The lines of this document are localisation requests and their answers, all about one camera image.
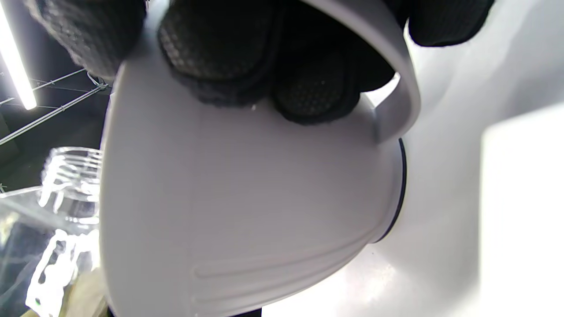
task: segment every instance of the textured glove fabric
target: textured glove fabric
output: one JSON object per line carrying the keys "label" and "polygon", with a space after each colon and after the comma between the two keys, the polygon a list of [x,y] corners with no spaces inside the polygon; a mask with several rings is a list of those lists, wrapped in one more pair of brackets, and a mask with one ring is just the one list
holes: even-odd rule
{"label": "textured glove fabric", "polygon": [[[115,76],[145,18],[144,0],[23,0],[73,60]],[[384,1],[422,46],[471,39],[494,0]],[[302,125],[337,120],[394,76],[354,32],[299,0],[171,0],[158,40],[172,75],[202,102],[243,107],[270,97]]]}

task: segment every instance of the dark background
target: dark background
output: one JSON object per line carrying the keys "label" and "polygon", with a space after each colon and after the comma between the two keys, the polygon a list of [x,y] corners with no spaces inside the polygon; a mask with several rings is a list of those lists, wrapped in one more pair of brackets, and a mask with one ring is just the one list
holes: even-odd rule
{"label": "dark background", "polygon": [[[29,15],[22,1],[3,1],[8,22],[32,86],[72,73],[76,66],[68,53]],[[21,105],[12,80],[0,59],[0,138],[95,88],[86,72],[35,91],[38,108]],[[99,148],[109,90],[78,103],[63,113],[0,146],[0,183],[6,191],[39,185],[43,162],[49,150],[60,146]]]}

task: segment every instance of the knuckle of glove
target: knuckle of glove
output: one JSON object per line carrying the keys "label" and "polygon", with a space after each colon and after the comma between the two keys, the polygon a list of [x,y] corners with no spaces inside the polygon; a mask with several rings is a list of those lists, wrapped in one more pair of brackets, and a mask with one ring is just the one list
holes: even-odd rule
{"label": "knuckle of glove", "polygon": [[143,27],[143,0],[25,0],[75,63],[113,78]]}

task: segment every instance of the fluorescent light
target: fluorescent light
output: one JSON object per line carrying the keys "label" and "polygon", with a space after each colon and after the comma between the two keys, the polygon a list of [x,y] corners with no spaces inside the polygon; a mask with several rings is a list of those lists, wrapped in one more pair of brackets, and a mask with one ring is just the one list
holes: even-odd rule
{"label": "fluorescent light", "polygon": [[20,53],[17,51],[16,41],[8,25],[6,14],[0,3],[0,54],[16,86],[17,94],[25,109],[30,110],[37,107],[33,90],[25,73],[24,64],[21,62]]}

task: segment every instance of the glass jar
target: glass jar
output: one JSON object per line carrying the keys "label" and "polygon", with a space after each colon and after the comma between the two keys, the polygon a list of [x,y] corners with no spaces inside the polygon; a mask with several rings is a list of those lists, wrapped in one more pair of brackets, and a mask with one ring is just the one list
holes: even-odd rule
{"label": "glass jar", "polygon": [[53,149],[42,185],[0,195],[0,315],[58,317],[77,276],[99,266],[102,153]]}

